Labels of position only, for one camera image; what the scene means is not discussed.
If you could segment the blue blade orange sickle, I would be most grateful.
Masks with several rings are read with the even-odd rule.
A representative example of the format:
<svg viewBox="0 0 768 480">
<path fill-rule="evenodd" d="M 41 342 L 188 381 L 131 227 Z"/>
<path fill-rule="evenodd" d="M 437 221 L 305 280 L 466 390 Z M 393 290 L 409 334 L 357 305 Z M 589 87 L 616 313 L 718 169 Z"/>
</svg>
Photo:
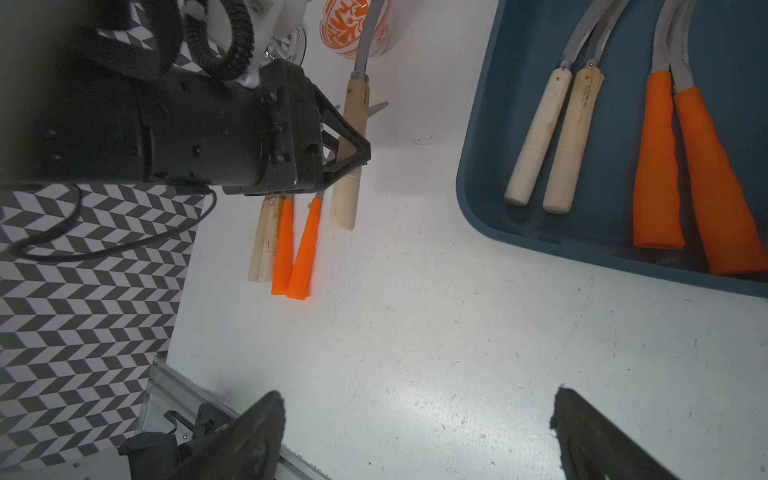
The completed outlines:
<svg viewBox="0 0 768 480">
<path fill-rule="evenodd" d="M 290 283 L 293 268 L 293 196 L 288 195 L 282 204 L 277 235 L 277 250 L 271 287 L 272 295 L 285 295 Z"/>
</svg>

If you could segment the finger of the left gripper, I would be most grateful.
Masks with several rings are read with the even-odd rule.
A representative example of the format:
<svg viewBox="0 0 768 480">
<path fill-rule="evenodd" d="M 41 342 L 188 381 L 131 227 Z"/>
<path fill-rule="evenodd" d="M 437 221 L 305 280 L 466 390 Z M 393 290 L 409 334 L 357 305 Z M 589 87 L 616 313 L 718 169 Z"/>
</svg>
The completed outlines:
<svg viewBox="0 0 768 480">
<path fill-rule="evenodd" d="M 370 158 L 370 142 L 361 130 L 343 117 L 317 85 L 311 83 L 311 87 L 319 115 L 319 141 L 308 146 L 308 155 L 312 158 L 326 158 L 327 154 L 333 154 L 335 158 Z"/>
<path fill-rule="evenodd" d="M 371 158 L 371 146 L 367 140 L 350 143 L 332 140 L 329 143 L 311 145 L 312 173 L 315 180 L 339 180 Z"/>
</svg>

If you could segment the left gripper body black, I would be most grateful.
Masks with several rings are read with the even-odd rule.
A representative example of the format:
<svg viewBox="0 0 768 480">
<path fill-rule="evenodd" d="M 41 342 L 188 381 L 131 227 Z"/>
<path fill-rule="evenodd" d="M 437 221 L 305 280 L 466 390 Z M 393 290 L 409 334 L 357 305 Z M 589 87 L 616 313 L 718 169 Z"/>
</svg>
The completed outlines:
<svg viewBox="0 0 768 480">
<path fill-rule="evenodd" d="M 259 73 L 254 89 L 180 69 L 138 84 L 147 181 L 245 195 L 315 189 L 322 178 L 316 88 L 287 61 Z"/>
</svg>

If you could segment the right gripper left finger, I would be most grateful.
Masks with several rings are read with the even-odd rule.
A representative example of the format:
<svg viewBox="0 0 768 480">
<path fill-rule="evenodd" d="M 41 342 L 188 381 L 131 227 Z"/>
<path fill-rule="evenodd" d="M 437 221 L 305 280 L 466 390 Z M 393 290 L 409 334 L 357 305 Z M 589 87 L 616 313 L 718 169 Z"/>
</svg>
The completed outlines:
<svg viewBox="0 0 768 480">
<path fill-rule="evenodd" d="M 286 424 L 284 399 L 270 391 L 201 451 L 174 479 L 273 479 Z"/>
</svg>

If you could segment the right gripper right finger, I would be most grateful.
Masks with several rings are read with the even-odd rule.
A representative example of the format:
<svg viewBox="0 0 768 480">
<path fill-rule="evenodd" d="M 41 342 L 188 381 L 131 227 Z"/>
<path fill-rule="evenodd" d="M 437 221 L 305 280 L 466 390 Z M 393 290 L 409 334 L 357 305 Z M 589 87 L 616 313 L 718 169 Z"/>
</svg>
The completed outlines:
<svg viewBox="0 0 768 480">
<path fill-rule="evenodd" d="M 550 428 L 567 480 L 676 477 L 571 388 L 558 389 Z"/>
</svg>

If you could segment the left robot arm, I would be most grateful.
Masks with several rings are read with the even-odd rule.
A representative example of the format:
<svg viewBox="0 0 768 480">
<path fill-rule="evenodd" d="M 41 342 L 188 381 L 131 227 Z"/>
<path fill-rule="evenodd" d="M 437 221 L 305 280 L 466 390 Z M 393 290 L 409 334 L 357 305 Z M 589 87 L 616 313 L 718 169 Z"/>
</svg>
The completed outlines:
<svg viewBox="0 0 768 480">
<path fill-rule="evenodd" d="M 18 50 L 1 86 L 1 186 L 61 184 L 72 212 L 17 240 L 8 254 L 44 264 L 89 252 L 37 248 L 80 222 L 82 186 L 166 185 L 180 195 L 321 194 L 371 157 L 302 68 L 264 58 L 302 21 L 285 1 L 146 1 L 155 45 L 113 38 L 131 27 L 127 1 L 77 1 Z"/>
</svg>

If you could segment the blue blade wooden sickle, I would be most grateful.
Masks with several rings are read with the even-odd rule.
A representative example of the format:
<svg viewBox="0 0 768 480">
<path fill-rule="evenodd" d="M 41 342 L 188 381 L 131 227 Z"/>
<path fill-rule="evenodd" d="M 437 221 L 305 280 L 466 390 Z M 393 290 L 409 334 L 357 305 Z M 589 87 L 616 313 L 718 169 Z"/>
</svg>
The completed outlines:
<svg viewBox="0 0 768 480">
<path fill-rule="evenodd" d="M 283 208 L 284 198 L 271 197 L 267 206 L 266 230 L 264 233 L 264 245 L 262 248 L 259 279 L 262 282 L 271 282 L 278 248 L 278 232 Z"/>
</svg>

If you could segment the orange handle sickle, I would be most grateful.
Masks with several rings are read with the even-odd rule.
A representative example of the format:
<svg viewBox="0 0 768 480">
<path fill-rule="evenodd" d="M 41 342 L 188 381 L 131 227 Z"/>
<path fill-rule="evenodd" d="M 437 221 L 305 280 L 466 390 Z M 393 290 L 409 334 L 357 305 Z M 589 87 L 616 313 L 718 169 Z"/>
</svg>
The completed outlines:
<svg viewBox="0 0 768 480">
<path fill-rule="evenodd" d="M 306 300 L 309 296 L 323 197 L 323 191 L 317 192 L 309 207 L 308 217 L 286 293 L 286 296 L 290 299 Z"/>
<path fill-rule="evenodd" d="M 700 90 L 695 86 L 688 53 L 695 7 L 694 1 L 679 3 L 671 33 L 670 67 L 698 232 L 712 274 L 765 271 L 766 248 L 759 239 L 743 189 L 717 138 Z"/>
<path fill-rule="evenodd" d="M 679 167 L 672 121 L 671 33 L 678 1 L 666 1 L 654 29 L 643 129 L 633 192 L 633 244 L 672 250 L 685 246 L 680 224 Z"/>
</svg>

